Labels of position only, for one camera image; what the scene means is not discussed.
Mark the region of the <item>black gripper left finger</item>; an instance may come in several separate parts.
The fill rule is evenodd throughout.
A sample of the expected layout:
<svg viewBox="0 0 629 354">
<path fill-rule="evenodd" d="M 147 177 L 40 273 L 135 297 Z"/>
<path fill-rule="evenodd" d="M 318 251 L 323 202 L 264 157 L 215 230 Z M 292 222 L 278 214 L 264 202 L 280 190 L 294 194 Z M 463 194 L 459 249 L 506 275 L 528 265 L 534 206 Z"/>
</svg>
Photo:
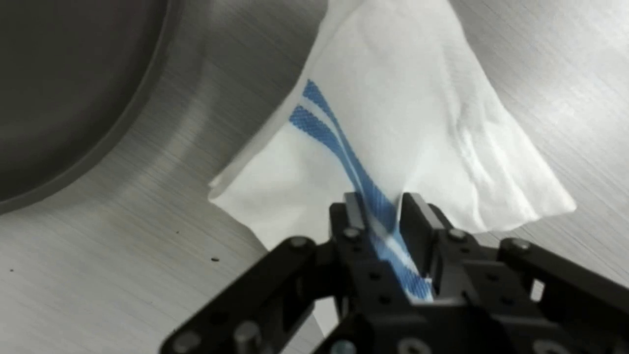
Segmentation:
<svg viewBox="0 0 629 354">
<path fill-rule="evenodd" d="M 343 279 L 355 289 L 375 289 L 380 281 L 377 255 L 369 242 L 361 200 L 343 192 L 329 208 L 329 249 Z"/>
</svg>

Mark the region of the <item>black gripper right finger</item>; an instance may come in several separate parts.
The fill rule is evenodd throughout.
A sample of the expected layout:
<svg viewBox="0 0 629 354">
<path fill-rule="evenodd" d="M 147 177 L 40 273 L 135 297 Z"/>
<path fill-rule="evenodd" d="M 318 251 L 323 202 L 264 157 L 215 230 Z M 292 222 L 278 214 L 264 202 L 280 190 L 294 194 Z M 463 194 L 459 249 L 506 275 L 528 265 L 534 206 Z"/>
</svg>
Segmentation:
<svg viewBox="0 0 629 354">
<path fill-rule="evenodd" d="M 453 228 L 445 214 L 418 192 L 402 194 L 398 226 L 418 273 L 432 279 L 437 295 L 459 295 L 467 283 L 463 261 L 479 249 L 473 236 Z"/>
</svg>

